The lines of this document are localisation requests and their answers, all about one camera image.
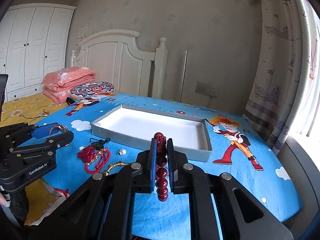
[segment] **bed post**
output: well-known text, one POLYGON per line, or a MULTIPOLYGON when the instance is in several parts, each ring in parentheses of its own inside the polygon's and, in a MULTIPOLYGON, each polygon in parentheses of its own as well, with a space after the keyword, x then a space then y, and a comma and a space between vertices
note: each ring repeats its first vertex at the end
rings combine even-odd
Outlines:
POLYGON ((164 81, 164 71, 167 64, 168 50, 166 47, 167 38, 160 38, 160 46, 156 49, 155 73, 152 86, 152 97, 161 98, 164 81))
POLYGON ((71 55, 71 58, 70 58, 70 67, 73 67, 74 66, 74 62, 73 62, 73 59, 76 57, 75 56, 75 50, 72 51, 72 55, 71 55))

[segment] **metal pole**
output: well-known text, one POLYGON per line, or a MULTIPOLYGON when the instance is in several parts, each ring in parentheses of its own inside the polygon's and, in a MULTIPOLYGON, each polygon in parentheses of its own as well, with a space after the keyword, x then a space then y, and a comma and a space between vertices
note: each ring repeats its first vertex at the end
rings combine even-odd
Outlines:
POLYGON ((181 102, 181 97, 182 97, 184 74, 185 74, 185 72, 186 72, 186 64, 187 64, 187 54, 188 54, 188 51, 186 50, 186 51, 184 52, 184 57, 183 57, 183 68, 182 68, 182 76, 181 76, 181 84, 180 84, 179 102, 181 102))

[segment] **paper notice on wall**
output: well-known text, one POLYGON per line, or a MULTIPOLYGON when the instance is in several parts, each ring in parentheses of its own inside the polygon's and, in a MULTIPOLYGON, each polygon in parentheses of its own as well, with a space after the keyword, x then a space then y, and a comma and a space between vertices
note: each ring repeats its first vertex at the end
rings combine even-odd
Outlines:
POLYGON ((88 25, 89 25, 89 23, 80 26, 78 39, 77 39, 77 45, 79 45, 79 43, 86 38, 87 31, 88 31, 88 25))

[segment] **red string bracelet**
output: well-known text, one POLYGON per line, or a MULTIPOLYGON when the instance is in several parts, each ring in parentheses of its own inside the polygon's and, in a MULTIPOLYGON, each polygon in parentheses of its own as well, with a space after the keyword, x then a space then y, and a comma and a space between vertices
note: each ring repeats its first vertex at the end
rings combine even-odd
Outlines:
POLYGON ((98 152, 96 152, 94 154, 93 158, 84 165, 84 170, 89 174, 95 174, 95 173, 99 172, 102 169, 102 167, 108 162, 108 160, 110 159, 110 156, 111 156, 111 152, 109 151, 108 148, 99 150, 98 152), (100 155, 100 160, 95 165, 96 170, 90 171, 88 169, 88 166, 91 163, 93 163, 96 159, 98 159, 99 155, 100 155))

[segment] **cloud print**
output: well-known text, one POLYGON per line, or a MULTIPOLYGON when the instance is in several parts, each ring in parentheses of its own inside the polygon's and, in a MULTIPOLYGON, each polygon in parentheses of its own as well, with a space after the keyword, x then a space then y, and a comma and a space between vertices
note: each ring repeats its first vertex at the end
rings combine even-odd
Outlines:
POLYGON ((279 178, 282 178, 284 180, 290 179, 284 167, 280 167, 279 169, 276 169, 276 174, 279 178))
POLYGON ((71 127, 75 128, 77 131, 91 130, 91 125, 89 121, 74 120, 71 122, 71 124, 71 127))

